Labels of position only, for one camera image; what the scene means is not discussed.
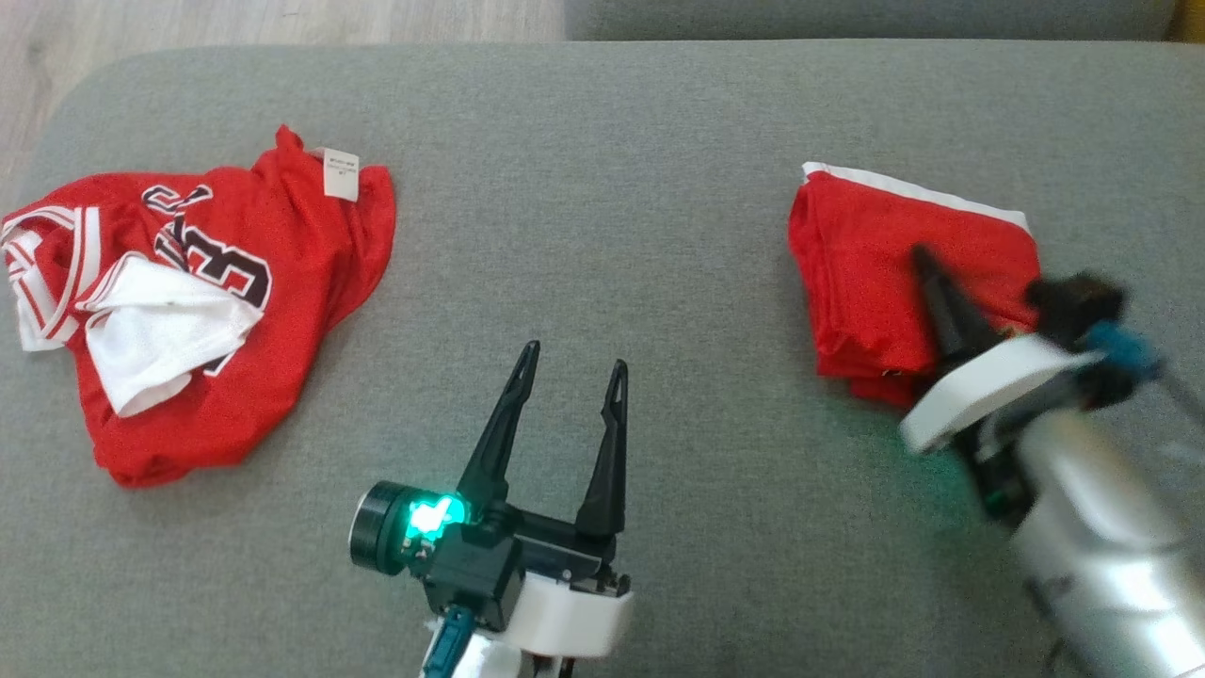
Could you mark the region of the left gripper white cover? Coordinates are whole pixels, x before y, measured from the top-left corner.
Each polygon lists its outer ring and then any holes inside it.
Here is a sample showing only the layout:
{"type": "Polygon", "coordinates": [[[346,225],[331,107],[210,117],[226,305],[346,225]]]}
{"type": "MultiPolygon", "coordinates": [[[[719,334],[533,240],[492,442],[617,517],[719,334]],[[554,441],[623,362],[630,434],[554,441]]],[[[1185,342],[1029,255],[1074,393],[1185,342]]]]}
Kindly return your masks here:
{"type": "Polygon", "coordinates": [[[459,639],[496,639],[545,659],[600,659],[619,645],[635,608],[630,579],[612,566],[627,520],[628,365],[612,369],[605,432],[574,526],[505,503],[537,359],[539,342],[524,344],[458,494],[380,481],[355,507],[349,558],[412,576],[436,621],[452,621],[459,639]]]}

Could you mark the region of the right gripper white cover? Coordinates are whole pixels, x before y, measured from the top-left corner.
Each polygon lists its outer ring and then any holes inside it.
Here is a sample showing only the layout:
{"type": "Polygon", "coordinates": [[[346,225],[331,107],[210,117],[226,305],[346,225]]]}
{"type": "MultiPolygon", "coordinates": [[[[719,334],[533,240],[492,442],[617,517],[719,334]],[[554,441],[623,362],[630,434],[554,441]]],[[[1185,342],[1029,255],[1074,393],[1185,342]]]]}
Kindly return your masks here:
{"type": "Polygon", "coordinates": [[[1006,471],[997,459],[1003,444],[991,443],[988,454],[982,454],[980,434],[964,437],[964,430],[982,425],[1050,381],[1068,377],[1076,385],[1082,373],[1101,365],[1103,355],[1094,350],[1072,355],[1035,334],[1005,340],[934,250],[915,244],[911,258],[937,366],[956,369],[904,417],[901,437],[917,455],[956,452],[972,478],[980,509],[991,520],[1019,515],[1019,472],[1006,471]]]}

